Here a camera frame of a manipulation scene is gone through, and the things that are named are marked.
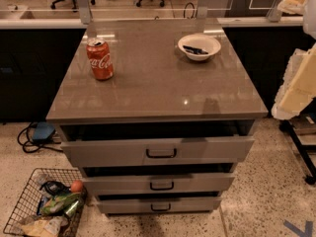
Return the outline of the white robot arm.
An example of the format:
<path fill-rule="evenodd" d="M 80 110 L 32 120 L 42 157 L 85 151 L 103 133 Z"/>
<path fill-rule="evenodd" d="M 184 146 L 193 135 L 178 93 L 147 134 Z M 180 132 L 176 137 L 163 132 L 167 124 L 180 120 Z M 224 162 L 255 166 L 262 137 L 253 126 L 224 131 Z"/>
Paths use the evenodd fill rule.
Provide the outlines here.
<path fill-rule="evenodd" d="M 316 0 L 282 0 L 277 8 L 303 16 L 303 32 L 316 40 Z M 316 98 L 316 43 L 307 51 L 297 48 L 290 57 L 271 113 L 275 119 L 298 116 Z"/>

